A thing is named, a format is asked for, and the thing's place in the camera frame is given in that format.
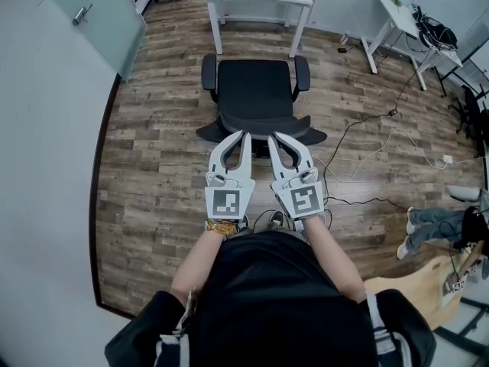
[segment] white cable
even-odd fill
[[[368,158],[369,158],[371,155],[376,154],[377,152],[382,151],[384,148],[386,148],[387,143],[389,142],[389,140],[390,140],[390,138],[392,137],[392,135],[394,134],[394,132],[403,132],[403,133],[404,133],[404,134],[405,134],[405,135],[406,135],[408,138],[410,138],[410,140],[413,142],[413,144],[414,144],[414,145],[415,145],[415,147],[418,149],[418,151],[420,152],[420,154],[421,154],[421,155],[422,155],[422,156],[423,156],[423,157],[426,159],[426,161],[428,162],[428,164],[429,164],[431,167],[436,168],[436,169],[438,169],[438,170],[444,170],[444,169],[445,169],[445,168],[446,168],[446,167],[449,165],[449,163],[445,163],[445,165],[444,165],[443,167],[438,167],[438,166],[434,166],[434,165],[432,165],[432,164],[431,164],[431,162],[429,161],[429,159],[428,159],[428,158],[427,158],[427,157],[424,155],[424,153],[423,153],[423,151],[421,150],[421,148],[419,148],[418,144],[416,144],[416,142],[413,140],[413,138],[411,138],[411,136],[409,135],[409,133],[407,133],[407,132],[406,132],[404,129],[401,129],[401,128],[396,128],[396,129],[394,129],[394,130],[393,130],[393,131],[390,133],[389,137],[387,138],[387,141],[385,142],[385,144],[384,144],[382,147],[380,147],[378,150],[376,150],[376,151],[374,151],[374,152],[371,152],[370,154],[368,154],[368,155],[367,155],[365,158],[363,158],[363,159],[361,160],[361,162],[358,164],[357,168],[355,169],[355,172],[353,173],[353,175],[352,175],[351,177],[349,177],[347,180],[340,180],[340,179],[338,179],[338,178],[335,176],[335,174],[332,172],[332,170],[331,170],[329,167],[327,167],[328,171],[329,171],[329,172],[332,174],[332,176],[333,176],[333,177],[334,177],[334,178],[335,178],[335,179],[336,179],[338,182],[350,182],[350,181],[351,181],[351,180],[352,180],[352,179],[355,177],[355,175],[356,175],[356,173],[358,172],[358,169],[360,168],[360,166],[361,166],[361,165],[362,165],[362,164],[363,164],[363,163],[364,163],[364,162],[365,162],[365,161],[366,161],[366,160],[367,160],[367,159],[368,159]],[[322,163],[322,165],[323,165],[324,167],[326,167],[325,163],[324,163],[324,162],[323,162],[321,159],[319,159],[319,158],[317,158],[317,157],[312,157],[312,158],[313,158],[313,159],[318,160],[319,162],[321,162],[321,163]],[[459,163],[464,163],[464,162],[469,162],[469,161],[476,161],[477,159],[482,159],[482,158],[485,158],[485,156],[480,157],[480,158],[475,158],[475,159],[467,159],[466,161],[453,161],[453,162],[454,162],[454,163],[456,163],[456,164],[459,164]]]

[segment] floor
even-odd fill
[[[204,0],[152,4],[144,16],[148,31],[128,83],[121,84],[102,154],[96,223],[96,247],[102,301],[136,314],[155,291],[167,289],[176,269],[199,237],[206,219],[204,186],[214,144],[197,138],[196,128],[214,120],[216,107],[200,86],[200,65],[214,44]],[[222,58],[287,60],[293,28],[278,24],[228,22],[222,29]],[[329,137],[310,147],[324,161],[332,156],[345,128],[369,115],[394,108],[404,83],[413,75],[409,61],[389,57],[378,75],[354,47],[339,54],[339,35],[306,29],[299,55],[307,57],[311,90],[295,103],[297,117],[311,115],[314,128]],[[290,64],[294,75],[293,62]],[[399,114],[373,119],[348,132],[331,169],[348,179],[360,160],[377,150],[395,128],[405,129],[432,164],[442,156],[472,159],[474,147],[456,135],[457,117],[440,97],[440,86],[426,72],[428,91],[416,77],[399,99]],[[323,166],[316,166],[322,173]],[[480,186],[481,161],[431,168],[403,133],[365,161],[351,183],[327,174],[331,196],[349,201],[374,197],[401,206],[459,207],[446,184]],[[254,160],[257,185],[248,215],[252,222],[266,209],[279,209],[272,194],[267,160]],[[398,261],[397,246],[406,236],[406,214],[389,203],[346,205],[330,200],[331,232],[364,278],[395,277],[419,268],[433,256]],[[264,227],[262,216],[257,229]]]

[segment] door handle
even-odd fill
[[[81,7],[81,9],[78,11],[78,14],[75,15],[75,18],[73,18],[73,26],[78,26],[82,21],[86,21],[85,15],[88,11],[90,11],[90,8],[93,6],[91,4],[88,8]]]

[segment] bracelet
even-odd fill
[[[213,222],[211,219],[206,220],[206,230],[215,231],[224,236],[230,236],[236,233],[236,225],[229,222]]]

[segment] desk leg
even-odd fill
[[[221,33],[219,31],[219,23],[217,22],[217,11],[215,10],[215,3],[208,2],[207,8],[209,10],[209,18],[211,20],[212,35],[214,37],[215,52],[222,54],[222,42]]]
[[[435,52],[432,56],[428,56],[419,68],[413,56],[410,55],[410,58],[411,61],[413,62],[414,69],[416,70],[416,75],[418,76],[421,89],[423,91],[426,91],[426,84],[425,84],[425,80],[423,79],[422,73],[426,71],[428,68],[432,67],[433,65],[436,65],[442,58],[442,55]]]
[[[285,22],[283,23],[285,28],[289,28],[290,26],[290,4],[285,6]]]
[[[381,44],[381,42],[384,40],[384,38],[387,36],[387,33],[390,30],[390,23],[391,19],[388,18],[382,28],[379,30],[379,33],[377,36],[374,38],[370,46],[368,46],[367,40],[365,37],[360,37],[361,44],[364,47],[365,54],[367,54],[367,59],[368,59],[368,64],[370,65],[370,69],[372,70],[372,73],[377,73],[377,67],[375,66],[375,61],[374,57],[372,54],[376,51],[378,46]]]
[[[419,71],[418,68],[418,63],[416,60],[414,60],[414,57],[410,55],[411,62],[413,63],[414,70],[416,71],[416,75],[418,76],[419,84],[421,85],[421,89],[423,91],[426,91],[426,84],[425,80],[423,79],[423,75],[421,75],[421,72]]]
[[[297,22],[296,33],[293,35],[292,46],[290,47],[289,57],[295,57],[297,47],[299,46],[300,36],[303,34],[304,26],[309,17],[309,7],[305,5],[300,10],[299,21]]]
[[[222,26],[224,26],[226,24],[225,12],[226,12],[225,3],[224,3],[224,0],[221,0],[219,2],[219,21],[221,22]]]

